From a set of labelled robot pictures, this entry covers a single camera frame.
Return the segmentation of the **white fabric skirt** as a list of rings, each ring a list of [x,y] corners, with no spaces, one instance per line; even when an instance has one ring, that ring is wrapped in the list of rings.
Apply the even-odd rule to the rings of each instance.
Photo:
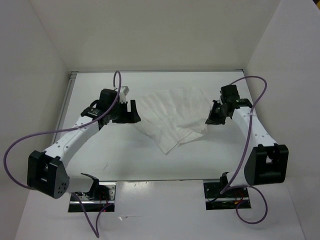
[[[136,101],[136,107],[141,121],[134,127],[150,137],[165,155],[208,133],[205,122],[211,103],[199,88],[149,93]]]

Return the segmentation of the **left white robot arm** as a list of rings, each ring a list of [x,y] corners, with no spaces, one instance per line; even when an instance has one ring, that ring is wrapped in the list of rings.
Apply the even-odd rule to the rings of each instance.
[[[128,92],[127,86],[103,89],[99,99],[80,114],[72,131],[42,152],[33,151],[28,157],[28,187],[54,199],[64,193],[82,193],[88,200],[96,199],[102,191],[99,179],[87,173],[71,177],[66,168],[78,150],[108,123],[141,121],[135,100],[126,100]]]

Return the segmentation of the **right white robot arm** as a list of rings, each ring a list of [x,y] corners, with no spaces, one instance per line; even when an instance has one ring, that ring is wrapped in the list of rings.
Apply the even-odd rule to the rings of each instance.
[[[286,179],[289,149],[278,144],[266,131],[254,104],[241,98],[236,85],[220,89],[220,100],[214,100],[206,125],[224,125],[233,120],[246,137],[240,163],[235,171],[220,177],[219,191],[229,197],[237,186],[258,186],[283,183]]]

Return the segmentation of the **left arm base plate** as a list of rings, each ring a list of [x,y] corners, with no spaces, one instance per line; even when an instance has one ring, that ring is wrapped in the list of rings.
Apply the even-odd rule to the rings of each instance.
[[[76,192],[76,196],[81,200],[84,209],[88,213],[98,213],[115,211],[116,182],[103,181],[94,193]]]

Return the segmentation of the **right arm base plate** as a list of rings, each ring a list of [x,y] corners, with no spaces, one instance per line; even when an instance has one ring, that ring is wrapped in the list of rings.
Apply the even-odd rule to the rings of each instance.
[[[250,209],[251,203],[246,188],[236,188],[220,194],[220,183],[218,180],[204,181],[204,199],[206,210],[233,210],[237,205],[239,209]]]

